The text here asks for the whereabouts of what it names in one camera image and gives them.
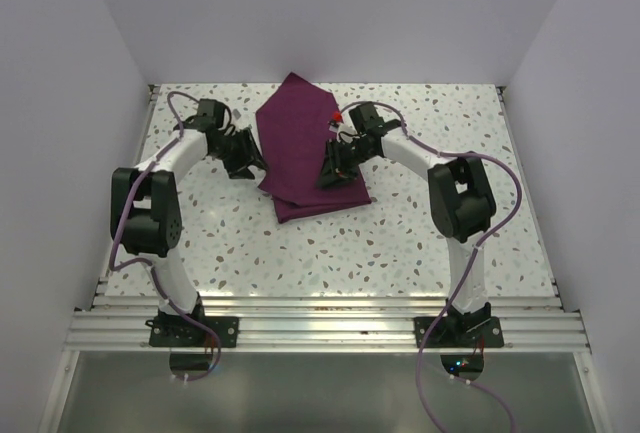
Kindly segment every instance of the maroon fabric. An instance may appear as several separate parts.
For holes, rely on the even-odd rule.
[[[338,104],[328,93],[290,73],[256,112],[262,155],[269,166],[260,189],[271,193],[280,223],[371,203],[360,175],[348,185],[316,188],[329,120]]]

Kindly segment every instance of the black mounting plate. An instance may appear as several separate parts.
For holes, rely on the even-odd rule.
[[[413,319],[413,332],[418,348],[420,348],[422,337],[429,325],[435,319],[435,316],[419,316]],[[475,348],[481,338],[484,339],[485,348],[504,347],[504,337],[502,336],[499,318],[492,316],[475,328],[460,332],[456,331],[453,327],[453,322],[449,320],[449,317],[445,316],[427,339],[425,348]]]
[[[238,342],[240,319],[237,316],[205,316],[200,323],[211,328],[220,338],[222,348],[235,348]],[[204,347],[202,338],[180,337],[156,333],[151,329],[149,346],[153,348]]]

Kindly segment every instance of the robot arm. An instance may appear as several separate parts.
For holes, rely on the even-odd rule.
[[[399,120],[385,122],[371,103],[357,106],[349,115],[355,130],[345,127],[341,118],[332,124],[338,135],[336,140],[327,142],[317,186],[329,188],[354,180],[357,166],[374,156],[395,160],[427,180],[431,217],[447,240],[452,296],[477,240],[489,229],[491,217],[496,213],[482,161],[478,158],[449,161],[426,151],[407,138]],[[445,322],[445,328],[451,330],[449,341],[455,346],[469,340],[463,338],[467,332],[492,319],[484,276],[484,252],[479,249],[449,310],[448,324]]]
[[[111,236],[115,237],[122,221],[124,205],[133,183],[154,162],[140,183],[134,204],[124,220],[120,242],[128,253],[151,260],[164,293],[183,312],[202,323],[205,322],[202,301],[187,277],[178,249],[182,216],[177,184],[206,156],[221,160],[231,179],[253,179],[249,167],[264,170],[266,164],[251,131],[237,129],[231,111],[223,103],[200,100],[196,115],[185,120],[183,127],[182,135],[174,131],[167,144],[159,150],[165,151],[169,144],[175,143],[160,160],[157,159],[159,155],[154,155],[133,168],[118,168],[113,173]],[[188,338],[189,330],[193,330],[164,300],[160,301],[158,316],[149,326],[168,339]],[[160,343],[152,346],[190,346]]]

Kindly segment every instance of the gray wall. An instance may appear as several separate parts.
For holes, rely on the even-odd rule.
[[[506,84],[555,0],[106,0],[150,82]]]
[[[621,432],[640,431],[639,39],[639,0],[558,0],[507,89],[560,293]]]
[[[146,86],[103,0],[0,0],[0,431],[35,431]]]

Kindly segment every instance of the spotted tabletop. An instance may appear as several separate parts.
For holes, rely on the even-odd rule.
[[[143,158],[173,130],[171,90],[215,98],[255,129],[255,111],[275,84],[185,84],[160,89]],[[378,100],[400,108],[410,129],[441,150],[475,150],[517,170],[514,149],[493,85],[319,84],[340,105]],[[175,99],[183,118],[195,106]],[[197,164],[178,185],[184,231],[181,255],[201,292],[221,296],[446,296],[446,241],[429,213],[427,183],[400,164],[375,158],[361,166],[373,203],[278,224],[273,202],[256,181],[229,180],[218,161]],[[515,203],[509,177],[487,165],[498,205],[494,222]],[[119,258],[127,257],[120,251]],[[490,296],[554,296],[528,198],[516,218],[485,247]],[[138,265],[109,279],[107,295],[154,295]]]

